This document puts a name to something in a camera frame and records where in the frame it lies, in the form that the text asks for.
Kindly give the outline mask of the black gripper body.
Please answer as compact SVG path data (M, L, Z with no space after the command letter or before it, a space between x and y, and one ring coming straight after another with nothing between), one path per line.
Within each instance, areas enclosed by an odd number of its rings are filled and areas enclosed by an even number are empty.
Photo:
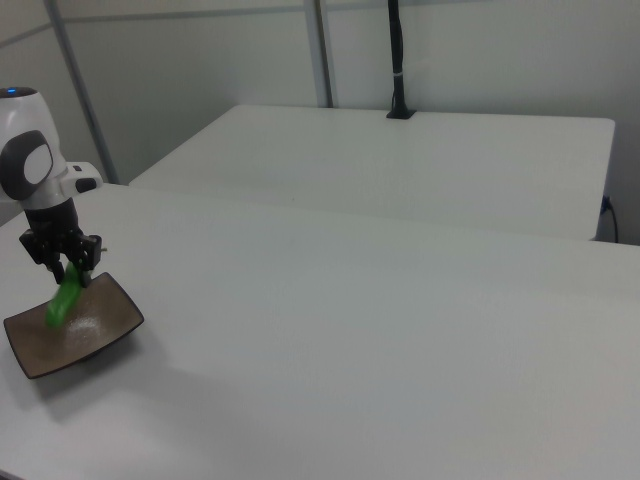
M26 209L24 213L29 229L19 240L37 265L48 270L48 255L58 252L60 260L64 255L76 270L77 262L87 258L93 261L93 270L96 268L101 260L102 238L84 234L72 198L45 209Z

